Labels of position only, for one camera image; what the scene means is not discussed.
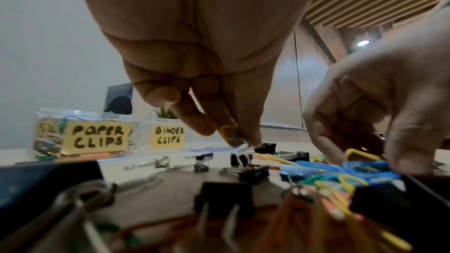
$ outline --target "sticky note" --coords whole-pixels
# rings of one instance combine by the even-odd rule
[[[152,126],[150,149],[180,149],[184,147],[184,126]]]
[[[61,154],[126,151],[130,124],[114,121],[69,121]]]

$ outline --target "recessed light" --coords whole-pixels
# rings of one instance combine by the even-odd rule
[[[368,45],[369,43],[370,43],[369,40],[363,40],[358,43],[358,46],[365,46],[365,45]]]

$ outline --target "container of paper clips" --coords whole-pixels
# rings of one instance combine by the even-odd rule
[[[41,109],[32,155],[37,160],[84,161],[134,156],[138,120],[129,115]]]
[[[192,130],[180,119],[143,119],[139,155],[190,152]]]

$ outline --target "yellow label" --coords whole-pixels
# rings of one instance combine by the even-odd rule
[[[183,126],[153,126],[150,149],[180,149],[184,146]]]
[[[61,154],[126,151],[129,134],[129,123],[69,121]]]

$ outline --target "green plant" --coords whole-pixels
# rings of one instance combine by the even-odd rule
[[[153,109],[155,113],[158,115],[158,118],[164,118],[164,119],[178,119],[177,116],[173,113],[173,111],[170,108],[159,108],[159,109]]]

